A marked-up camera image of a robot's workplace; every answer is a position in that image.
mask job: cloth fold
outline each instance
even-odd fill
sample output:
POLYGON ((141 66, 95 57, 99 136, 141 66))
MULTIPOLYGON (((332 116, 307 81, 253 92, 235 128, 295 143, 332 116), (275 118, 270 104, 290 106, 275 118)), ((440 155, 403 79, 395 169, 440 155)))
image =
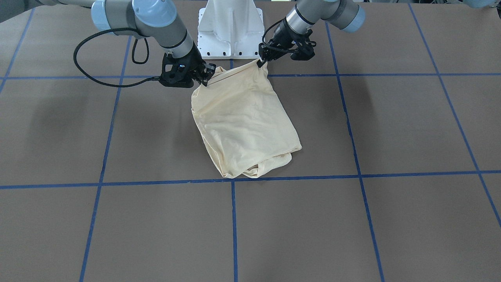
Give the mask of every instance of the cloth fold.
POLYGON ((268 81, 267 63, 217 67, 191 96, 191 111, 207 152, 225 178, 258 178, 288 164, 300 150, 296 129, 268 81))

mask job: gray robot arm segment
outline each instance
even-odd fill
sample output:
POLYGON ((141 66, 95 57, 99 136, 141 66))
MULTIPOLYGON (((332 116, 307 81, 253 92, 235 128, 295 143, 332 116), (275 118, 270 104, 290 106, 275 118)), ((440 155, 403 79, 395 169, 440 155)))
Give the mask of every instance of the gray robot arm segment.
POLYGON ((57 4, 91 7, 94 0, 2 0, 0 1, 0 23, 39 6, 57 4))
POLYGON ((291 53, 291 59, 297 61, 313 58, 316 43, 310 40, 310 28, 320 19, 345 32, 354 32, 362 26, 365 12, 352 0, 300 0, 281 22, 276 23, 278 27, 268 43, 263 37, 259 45, 262 61, 258 62, 258 66, 287 53, 291 53))
POLYGON ((165 51, 159 77, 164 86, 189 88, 193 80, 207 85, 214 74, 215 65, 202 59, 171 0, 97 0, 92 6, 92 18, 101 30, 130 28, 135 31, 116 34, 155 38, 165 51))

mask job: white metal mount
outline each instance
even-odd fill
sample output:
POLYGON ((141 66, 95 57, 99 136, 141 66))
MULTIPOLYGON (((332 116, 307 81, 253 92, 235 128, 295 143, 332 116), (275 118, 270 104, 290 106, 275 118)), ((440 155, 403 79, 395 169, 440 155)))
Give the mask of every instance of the white metal mount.
POLYGON ((257 59, 264 32, 263 11, 253 0, 209 0, 198 13, 203 59, 257 59))

